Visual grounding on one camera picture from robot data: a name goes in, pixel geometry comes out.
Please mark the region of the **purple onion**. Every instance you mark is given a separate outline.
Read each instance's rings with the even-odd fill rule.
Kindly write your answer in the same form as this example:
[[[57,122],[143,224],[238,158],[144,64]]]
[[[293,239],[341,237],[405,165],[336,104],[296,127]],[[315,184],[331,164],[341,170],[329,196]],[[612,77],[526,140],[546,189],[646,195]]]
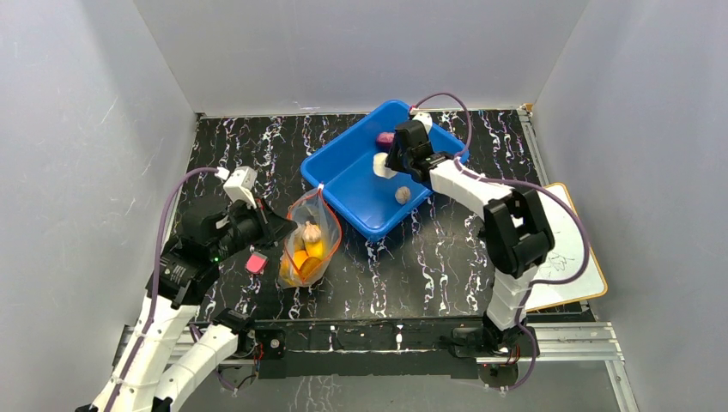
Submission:
[[[393,132],[381,132],[375,139],[375,144],[380,151],[388,151],[394,142],[395,134]]]

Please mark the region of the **clear zip top bag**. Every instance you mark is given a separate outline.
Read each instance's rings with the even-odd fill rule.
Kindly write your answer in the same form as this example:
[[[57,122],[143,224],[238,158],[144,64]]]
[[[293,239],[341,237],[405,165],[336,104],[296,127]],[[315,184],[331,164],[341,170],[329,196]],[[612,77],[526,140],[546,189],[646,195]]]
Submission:
[[[282,288],[309,288],[326,272],[342,240],[342,227],[325,201],[324,185],[300,197],[288,208],[296,224],[283,241],[277,282]]]

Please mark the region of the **yellow mango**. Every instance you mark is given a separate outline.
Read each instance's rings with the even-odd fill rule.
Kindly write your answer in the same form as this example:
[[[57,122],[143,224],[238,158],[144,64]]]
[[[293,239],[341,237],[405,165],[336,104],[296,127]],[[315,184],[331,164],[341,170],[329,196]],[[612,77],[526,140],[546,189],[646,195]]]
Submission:
[[[323,260],[326,256],[325,243],[322,239],[315,242],[304,242],[305,250],[310,258],[317,258]]]

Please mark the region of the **orange bell pepper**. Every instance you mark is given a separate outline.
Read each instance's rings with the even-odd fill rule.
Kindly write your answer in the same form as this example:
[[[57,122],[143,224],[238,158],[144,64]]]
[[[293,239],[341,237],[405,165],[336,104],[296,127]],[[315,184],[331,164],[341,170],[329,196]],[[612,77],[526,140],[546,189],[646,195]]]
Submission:
[[[306,251],[296,251],[293,255],[291,276],[294,282],[304,284],[313,282],[322,260],[312,257]]]

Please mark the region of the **blue plastic bin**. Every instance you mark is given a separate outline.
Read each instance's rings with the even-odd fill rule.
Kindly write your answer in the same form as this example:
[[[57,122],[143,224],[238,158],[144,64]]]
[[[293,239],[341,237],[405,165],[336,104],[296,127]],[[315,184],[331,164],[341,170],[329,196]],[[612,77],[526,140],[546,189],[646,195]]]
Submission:
[[[409,119],[410,106],[401,100],[388,100],[344,132],[306,157],[300,172],[313,186],[324,185],[329,206],[369,241],[383,239],[412,210],[433,192],[399,173],[383,179],[373,172],[373,157],[379,152],[375,144],[381,132]],[[407,186],[411,199],[399,204],[398,187]]]

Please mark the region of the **white mushroom piece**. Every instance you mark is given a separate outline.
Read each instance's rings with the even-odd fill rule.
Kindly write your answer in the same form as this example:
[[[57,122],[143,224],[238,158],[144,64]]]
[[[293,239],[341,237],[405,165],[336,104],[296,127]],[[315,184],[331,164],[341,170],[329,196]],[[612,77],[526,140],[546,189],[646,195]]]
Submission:
[[[391,179],[397,175],[397,172],[390,169],[386,165],[388,154],[379,152],[373,157],[373,172],[376,176],[383,179]]]

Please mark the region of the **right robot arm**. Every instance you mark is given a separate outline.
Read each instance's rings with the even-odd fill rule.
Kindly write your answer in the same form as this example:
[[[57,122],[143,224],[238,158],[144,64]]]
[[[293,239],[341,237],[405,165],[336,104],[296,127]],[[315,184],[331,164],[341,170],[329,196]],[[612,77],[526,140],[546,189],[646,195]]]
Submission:
[[[507,354],[527,331],[525,303],[539,266],[555,246],[553,232],[537,189],[486,182],[457,157],[434,151],[430,130],[422,114],[397,125],[388,155],[375,161],[374,170],[385,178],[406,173],[482,219],[479,237],[494,268],[491,299],[481,328],[455,329],[443,341],[457,357]]]

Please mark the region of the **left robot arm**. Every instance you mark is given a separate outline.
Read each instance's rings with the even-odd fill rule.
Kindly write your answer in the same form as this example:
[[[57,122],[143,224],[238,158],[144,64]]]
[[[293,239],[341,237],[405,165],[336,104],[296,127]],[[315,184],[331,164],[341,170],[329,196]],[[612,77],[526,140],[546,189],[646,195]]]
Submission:
[[[180,337],[220,277],[220,263],[240,251],[270,249],[297,225],[263,199],[203,197],[181,216],[149,278],[133,335],[101,393],[82,411],[178,411],[222,361],[256,347],[253,320],[233,309],[218,314],[177,361]]]

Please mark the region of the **pink eraser block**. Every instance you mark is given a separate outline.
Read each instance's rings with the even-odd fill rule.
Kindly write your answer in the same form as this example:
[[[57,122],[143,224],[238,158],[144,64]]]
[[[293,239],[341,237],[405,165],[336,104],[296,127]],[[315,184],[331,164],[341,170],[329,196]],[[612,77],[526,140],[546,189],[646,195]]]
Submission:
[[[245,269],[251,275],[257,276],[264,272],[269,259],[262,253],[254,251],[247,259]]]

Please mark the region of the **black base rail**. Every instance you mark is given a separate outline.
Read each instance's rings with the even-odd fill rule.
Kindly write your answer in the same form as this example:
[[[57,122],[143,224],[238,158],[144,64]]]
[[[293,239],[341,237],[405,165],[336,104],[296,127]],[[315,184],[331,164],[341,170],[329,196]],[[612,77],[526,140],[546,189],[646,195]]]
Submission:
[[[500,331],[482,316],[266,319],[219,368],[261,379],[445,375],[510,385],[540,354],[533,327]]]

